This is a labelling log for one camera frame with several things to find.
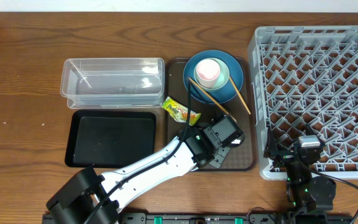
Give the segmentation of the yellow snack wrapper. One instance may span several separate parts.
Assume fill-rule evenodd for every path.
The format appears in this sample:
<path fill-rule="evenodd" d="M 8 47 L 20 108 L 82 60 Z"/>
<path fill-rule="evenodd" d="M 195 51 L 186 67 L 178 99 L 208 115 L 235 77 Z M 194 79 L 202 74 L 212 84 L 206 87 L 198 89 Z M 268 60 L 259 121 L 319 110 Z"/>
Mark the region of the yellow snack wrapper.
<path fill-rule="evenodd" d="M 185 123 L 188 116 L 188 108 L 171 97 L 167 97 L 162 104 L 162 108 L 178 123 Z M 201 113 L 190 112 L 189 125 L 193 126 L 201 117 Z"/>

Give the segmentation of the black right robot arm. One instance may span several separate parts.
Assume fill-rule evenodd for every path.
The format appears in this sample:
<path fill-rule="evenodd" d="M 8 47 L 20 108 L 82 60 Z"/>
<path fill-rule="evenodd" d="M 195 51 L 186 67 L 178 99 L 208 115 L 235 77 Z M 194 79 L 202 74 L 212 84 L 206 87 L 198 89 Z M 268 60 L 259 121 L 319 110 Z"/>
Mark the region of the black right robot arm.
<path fill-rule="evenodd" d="M 264 157 L 287 173 L 287 197 L 301 213 L 320 213 L 333 209 L 335 181 L 321 175 L 313 176 L 310 165 L 320 160 L 325 143 L 316 135 L 301 136 L 290 149 L 268 137 Z"/>

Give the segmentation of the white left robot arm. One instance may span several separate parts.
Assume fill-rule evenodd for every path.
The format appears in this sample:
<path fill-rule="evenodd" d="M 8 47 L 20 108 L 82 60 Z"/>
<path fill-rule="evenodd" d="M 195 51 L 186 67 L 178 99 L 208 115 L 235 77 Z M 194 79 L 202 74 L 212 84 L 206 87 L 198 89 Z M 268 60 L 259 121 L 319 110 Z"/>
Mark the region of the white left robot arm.
<path fill-rule="evenodd" d="M 47 203 L 56 223 L 116 223 L 135 198 L 172 178 L 203 168 L 245 135 L 234 118 L 214 124 L 185 125 L 158 152 L 127 167 L 98 175 L 92 167 L 77 172 Z"/>

